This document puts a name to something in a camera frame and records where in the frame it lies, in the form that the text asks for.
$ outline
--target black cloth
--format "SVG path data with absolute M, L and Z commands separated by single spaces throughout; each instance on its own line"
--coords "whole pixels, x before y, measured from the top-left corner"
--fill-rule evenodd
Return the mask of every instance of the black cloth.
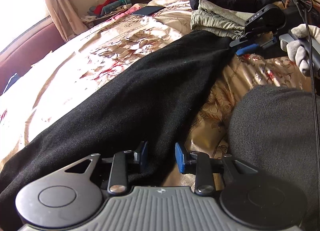
M 175 142 L 185 140 L 233 56 L 231 41 L 191 32 L 131 65 L 36 136 L 0 173 L 0 227 L 21 226 L 14 201 L 23 186 L 92 153 L 112 157 L 147 140 L 147 169 L 130 181 L 160 185 L 173 168 Z
M 246 12 L 255 13 L 268 4 L 272 4 L 277 0 L 207 0 L 222 8 Z M 199 0 L 190 0 L 190 6 L 193 10 L 197 10 L 199 6 Z
M 320 97 L 317 98 L 320 111 Z M 306 231 L 316 230 L 316 145 L 310 92 L 259 86 L 235 107 L 228 128 L 230 152 L 299 186 L 307 196 Z

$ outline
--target white glove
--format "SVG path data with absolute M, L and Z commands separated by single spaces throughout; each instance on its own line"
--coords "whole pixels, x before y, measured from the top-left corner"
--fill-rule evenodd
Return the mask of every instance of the white glove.
M 320 28 L 314 25 L 309 25 L 311 36 L 320 43 Z M 305 24 L 292 28 L 291 32 L 298 38 L 305 38 L 308 36 L 307 27 Z M 295 62 L 299 67 L 301 73 L 305 76 L 310 76 L 309 57 L 304 47 L 299 41 L 293 41 L 287 44 L 284 40 L 280 41 L 281 49 L 288 53 L 291 61 Z

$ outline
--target gold floral bedding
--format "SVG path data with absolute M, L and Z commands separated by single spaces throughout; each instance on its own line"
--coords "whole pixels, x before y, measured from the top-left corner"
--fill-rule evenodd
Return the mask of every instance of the gold floral bedding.
M 49 53 L 0 97 L 0 170 L 41 131 L 68 113 L 131 64 L 191 31 L 189 0 L 153 0 L 165 9 L 152 17 L 107 21 Z M 185 146 L 220 158 L 226 153 L 228 122 L 236 103 L 255 85 L 310 90 L 310 82 L 288 57 L 264 60 L 234 56 L 211 88 Z M 194 186 L 177 167 L 165 186 Z

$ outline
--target window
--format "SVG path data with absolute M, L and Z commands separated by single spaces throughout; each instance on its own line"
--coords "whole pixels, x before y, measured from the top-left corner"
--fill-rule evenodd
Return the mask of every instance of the window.
M 0 0 L 0 52 L 47 16 L 44 0 Z

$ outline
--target blanket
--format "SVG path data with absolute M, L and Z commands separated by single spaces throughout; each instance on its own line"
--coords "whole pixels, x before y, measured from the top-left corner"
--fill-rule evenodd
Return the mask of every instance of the blanket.
M 147 168 L 130 181 L 161 185 L 174 165 L 175 142 L 185 141 L 233 56 L 230 42 L 207 31 L 183 36 L 132 64 L 37 135 L 0 173 L 1 228 L 21 227 L 14 202 L 23 186 L 92 153 L 112 157 L 147 140 Z

